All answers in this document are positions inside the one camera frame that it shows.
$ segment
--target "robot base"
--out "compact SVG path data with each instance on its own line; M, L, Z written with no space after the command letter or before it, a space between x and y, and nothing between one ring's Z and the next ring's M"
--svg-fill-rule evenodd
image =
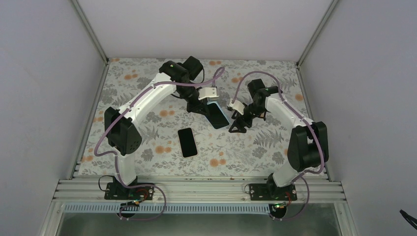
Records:
M251 201L288 201L287 193L290 194L291 201L297 200L296 187L292 184L276 188L272 193L266 183L249 184L249 193Z
M153 183L138 183L138 178L129 185L134 186L138 184L153 184ZM106 200L140 200L143 198L144 189L148 192L146 200L152 200L154 193L153 187L139 187L139 188L125 188L123 185L113 177L113 182L107 183L106 193L104 199Z
M281 219L287 214L287 206L277 207L277 205L269 204L269 213L278 219Z

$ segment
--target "black smartphone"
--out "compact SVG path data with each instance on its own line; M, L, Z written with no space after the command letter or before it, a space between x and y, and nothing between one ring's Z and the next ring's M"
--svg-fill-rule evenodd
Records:
M178 131L178 138L183 157L191 157L198 154L194 134L191 128L180 129Z
M209 115L206 116L210 124L215 129L220 129L223 127L228 126L229 120L227 120L226 116L220 109L219 105L216 102L207 104Z

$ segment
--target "white bracket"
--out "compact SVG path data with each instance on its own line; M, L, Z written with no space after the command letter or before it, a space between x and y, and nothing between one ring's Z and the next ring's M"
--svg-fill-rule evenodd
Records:
M238 100L232 103L233 98L230 99L228 107L232 108L233 110L238 111L241 115L243 115L243 110L245 109L245 105Z
M219 98L219 96L217 95L216 88L211 88L211 87L201 88L200 90L198 90L198 93L199 93L198 100L203 100L205 98L216 100L216 98Z

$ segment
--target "red wire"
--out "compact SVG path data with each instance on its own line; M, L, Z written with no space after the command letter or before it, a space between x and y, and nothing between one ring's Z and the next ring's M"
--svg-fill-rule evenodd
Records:
M291 195L288 192L285 192L285 194L287 194L287 197L288 197L288 205L287 206L289 206L292 202Z
M145 194L144 194L144 200L145 200L148 197L148 191L146 189L143 189L143 188L136 190L137 193L139 191L145 192Z

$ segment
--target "gray leaf pattern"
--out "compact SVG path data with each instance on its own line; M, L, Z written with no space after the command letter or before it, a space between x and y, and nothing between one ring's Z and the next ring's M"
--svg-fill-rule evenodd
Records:
M265 148L257 147L255 150L253 150L252 155L261 159L266 152L268 151Z
M80 175L113 175L114 157L95 157L93 149L104 132L104 111L112 106L118 108L137 95L158 73L159 67L168 60L184 62L183 59L111 59L101 98L89 132L86 149L81 161ZM302 92L296 73L296 66L289 61L265 60L201 60L206 80L213 77L220 66L225 73L216 81L223 112L227 111L229 99L234 96L239 80L254 70L266 71L276 76L287 99L307 115ZM262 79L266 86L274 81L262 74L248 76L239 90L238 99L247 104L252 102L247 84L253 79ZM202 73L196 82L203 79ZM207 119L199 114L186 111L186 101L167 96L155 106L140 123L138 130L142 143L132 155L135 169L145 176L268 176L282 166L287 157L290 132L281 121L267 114L266 121L253 120L252 127L245 134L229 133L228 128L214 129ZM177 131L190 127L197 143L198 155L183 158ZM105 140L99 152L110 150Z
M151 161L153 158L152 149L145 149L141 154L141 158L143 158L144 161Z
M272 155L272 160L275 161L276 164L284 164L284 157L282 156L282 153L280 152L274 152L274 154Z

